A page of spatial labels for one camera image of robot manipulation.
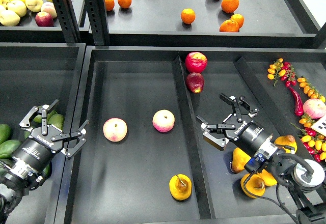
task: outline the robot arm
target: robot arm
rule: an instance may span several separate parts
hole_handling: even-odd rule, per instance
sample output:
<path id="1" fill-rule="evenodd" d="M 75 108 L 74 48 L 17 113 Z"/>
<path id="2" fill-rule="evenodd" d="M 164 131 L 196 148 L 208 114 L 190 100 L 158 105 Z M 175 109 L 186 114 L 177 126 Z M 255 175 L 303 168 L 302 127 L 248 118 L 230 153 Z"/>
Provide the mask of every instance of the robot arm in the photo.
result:
<path id="1" fill-rule="evenodd" d="M 263 169 L 270 172 L 278 184 L 288 189 L 298 207 L 297 219 L 294 219 L 296 223 L 326 224 L 326 203 L 314 206 L 304 195 L 305 192 L 322 187 L 325 179 L 322 166 L 314 160 L 303 160 L 295 154 L 285 153 L 283 148 L 273 144 L 270 141 L 272 135 L 252 119 L 259 109 L 251 107 L 243 96 L 236 99 L 220 94 L 220 98 L 232 106 L 233 113 L 222 124 L 217 125 L 209 125 L 197 116 L 202 122 L 203 139 L 221 151 L 231 141 L 251 157 L 244 166 L 251 173 L 245 183 L 253 174 L 260 173 Z M 240 105 L 248 110 L 248 114 L 240 112 Z M 224 138 L 215 138 L 213 133 L 222 134 Z M 282 203 L 278 206 L 286 211 Z"/>
<path id="2" fill-rule="evenodd" d="M 5 223 L 9 214 L 17 207 L 23 196 L 30 190 L 35 190 L 46 180 L 43 170 L 51 160 L 60 152 L 68 159 L 73 157 L 84 145 L 86 139 L 86 120 L 76 132 L 63 133 L 54 125 L 47 124 L 47 114 L 51 112 L 58 100 L 51 105 L 43 105 L 41 108 L 34 106 L 19 123 L 21 129 L 31 134 L 13 152 L 13 166 L 0 161 L 7 171 L 0 176 L 0 223 Z M 41 127 L 33 128 L 31 121 L 36 115 L 41 115 Z M 73 148 L 65 148 L 64 144 L 71 140 L 77 140 Z"/>

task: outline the red apple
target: red apple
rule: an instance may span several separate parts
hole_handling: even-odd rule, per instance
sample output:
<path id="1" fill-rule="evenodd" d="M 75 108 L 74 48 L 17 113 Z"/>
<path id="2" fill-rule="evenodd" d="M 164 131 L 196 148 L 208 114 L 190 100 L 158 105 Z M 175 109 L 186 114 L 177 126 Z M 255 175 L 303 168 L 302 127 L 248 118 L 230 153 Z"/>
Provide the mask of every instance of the red apple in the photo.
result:
<path id="1" fill-rule="evenodd" d="M 159 132 L 168 132 L 173 128 L 174 120 L 172 112 L 162 109 L 155 113 L 153 117 L 153 126 Z"/>
<path id="2" fill-rule="evenodd" d="M 123 140 L 127 134 L 127 124 L 119 118 L 111 118 L 103 125 L 104 136 L 111 142 Z"/>
<path id="3" fill-rule="evenodd" d="M 197 72 L 190 73 L 185 80 L 188 89 L 193 93 L 200 93 L 204 89 L 204 83 L 203 75 Z"/>
<path id="4" fill-rule="evenodd" d="M 35 22 L 40 27 L 53 27 L 55 25 L 52 16 L 42 11 L 35 16 Z"/>
<path id="5" fill-rule="evenodd" d="M 207 58 L 201 52 L 191 52 L 185 58 L 185 67 L 191 72 L 202 73 L 207 65 Z"/>

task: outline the orange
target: orange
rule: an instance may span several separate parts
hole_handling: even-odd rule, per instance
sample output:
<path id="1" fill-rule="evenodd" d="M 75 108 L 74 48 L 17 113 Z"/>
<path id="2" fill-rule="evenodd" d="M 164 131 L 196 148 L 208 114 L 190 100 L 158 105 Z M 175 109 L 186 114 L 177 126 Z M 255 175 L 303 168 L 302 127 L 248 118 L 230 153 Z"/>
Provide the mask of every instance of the orange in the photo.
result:
<path id="1" fill-rule="evenodd" d="M 120 5 L 121 8 L 127 9 L 131 5 L 131 0 L 118 0 L 118 4 Z"/>
<path id="2" fill-rule="evenodd" d="M 233 19 L 224 21 L 220 26 L 220 32 L 239 32 L 239 24 Z"/>
<path id="3" fill-rule="evenodd" d="M 241 14 L 234 14 L 231 16 L 231 19 L 238 22 L 239 28 L 241 28 L 243 26 L 243 22 L 245 21 L 245 18 Z"/>
<path id="4" fill-rule="evenodd" d="M 191 24 L 195 21 L 196 14 L 192 9 L 184 9 L 181 12 L 181 19 L 185 24 Z"/>
<path id="5" fill-rule="evenodd" d="M 222 10 L 226 13 L 233 13 L 239 7 L 239 0 L 222 0 Z"/>
<path id="6" fill-rule="evenodd" d="M 111 11 L 114 8 L 114 0 L 104 0 L 105 8 L 107 11 Z"/>

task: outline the pear stem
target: pear stem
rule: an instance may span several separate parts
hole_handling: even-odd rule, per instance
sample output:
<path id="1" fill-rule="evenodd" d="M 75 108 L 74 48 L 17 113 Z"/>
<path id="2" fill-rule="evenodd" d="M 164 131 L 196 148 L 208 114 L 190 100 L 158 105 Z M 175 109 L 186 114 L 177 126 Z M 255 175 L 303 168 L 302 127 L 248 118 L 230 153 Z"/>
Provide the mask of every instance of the pear stem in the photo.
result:
<path id="1" fill-rule="evenodd" d="M 176 176 L 179 179 L 179 181 L 181 182 L 181 185 L 184 186 L 184 187 L 186 187 L 186 184 L 181 180 L 181 178 L 178 175 L 176 175 Z"/>

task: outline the green apple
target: green apple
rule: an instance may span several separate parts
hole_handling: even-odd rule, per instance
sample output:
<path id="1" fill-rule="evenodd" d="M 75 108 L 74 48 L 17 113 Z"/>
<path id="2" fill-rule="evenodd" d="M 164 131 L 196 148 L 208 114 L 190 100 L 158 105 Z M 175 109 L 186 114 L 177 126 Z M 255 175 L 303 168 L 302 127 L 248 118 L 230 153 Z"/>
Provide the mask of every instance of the green apple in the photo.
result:
<path id="1" fill-rule="evenodd" d="M 1 6 L 1 5 L 0 5 L 0 13 L 1 13 L 3 10 L 6 10 L 6 8 L 5 8 L 4 6 Z"/>
<path id="2" fill-rule="evenodd" d="M 26 5 L 21 0 L 14 0 L 7 3 L 7 9 L 14 11 L 20 18 L 25 16 L 27 12 Z"/>
<path id="3" fill-rule="evenodd" d="M 41 8 L 43 5 L 43 0 L 26 0 L 26 7 L 32 12 L 38 13 L 41 12 Z"/>
<path id="4" fill-rule="evenodd" d="M 49 13 L 51 15 L 52 19 L 57 17 L 57 12 L 56 12 L 56 9 L 55 9 L 55 6 L 53 5 L 53 3 L 50 3 L 50 2 L 43 3 L 41 11 Z"/>
<path id="5" fill-rule="evenodd" d="M 0 0 L 0 5 L 4 6 L 5 8 L 7 8 L 7 3 L 9 2 L 9 0 Z"/>
<path id="6" fill-rule="evenodd" d="M 3 10 L 0 12 L 0 23 L 4 26 L 16 26 L 19 21 L 19 15 L 12 10 Z"/>

